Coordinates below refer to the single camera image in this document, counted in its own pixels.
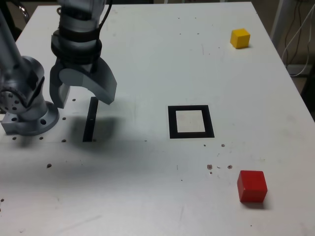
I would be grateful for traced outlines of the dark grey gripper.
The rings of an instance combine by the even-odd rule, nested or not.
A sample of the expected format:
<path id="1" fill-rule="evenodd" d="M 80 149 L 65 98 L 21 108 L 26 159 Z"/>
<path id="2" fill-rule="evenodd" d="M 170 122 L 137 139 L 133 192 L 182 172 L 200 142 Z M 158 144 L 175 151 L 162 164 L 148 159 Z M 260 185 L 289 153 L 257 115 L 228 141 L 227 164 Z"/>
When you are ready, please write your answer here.
<path id="1" fill-rule="evenodd" d="M 75 64 L 57 58 L 50 71 L 50 97 L 58 108 L 64 109 L 71 86 L 86 88 L 109 105 L 115 99 L 117 82 L 102 58 L 90 64 Z"/>

